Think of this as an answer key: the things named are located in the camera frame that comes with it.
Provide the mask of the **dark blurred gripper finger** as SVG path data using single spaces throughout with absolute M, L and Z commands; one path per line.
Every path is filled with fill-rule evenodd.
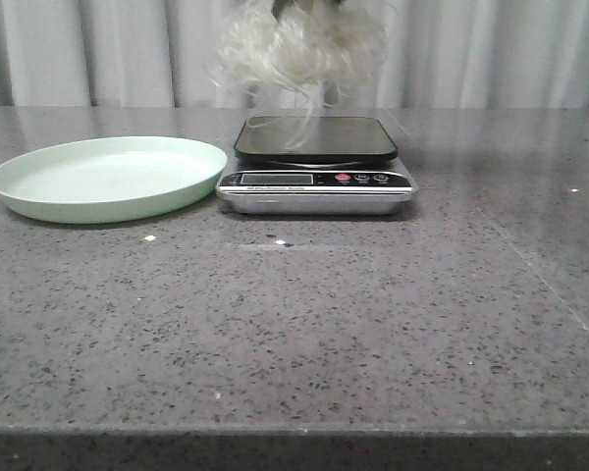
M 324 0 L 325 8 L 330 12 L 337 12 L 344 3 L 344 0 Z
M 274 0 L 271 6 L 271 14 L 275 19 L 281 18 L 282 14 L 292 5 L 294 0 Z

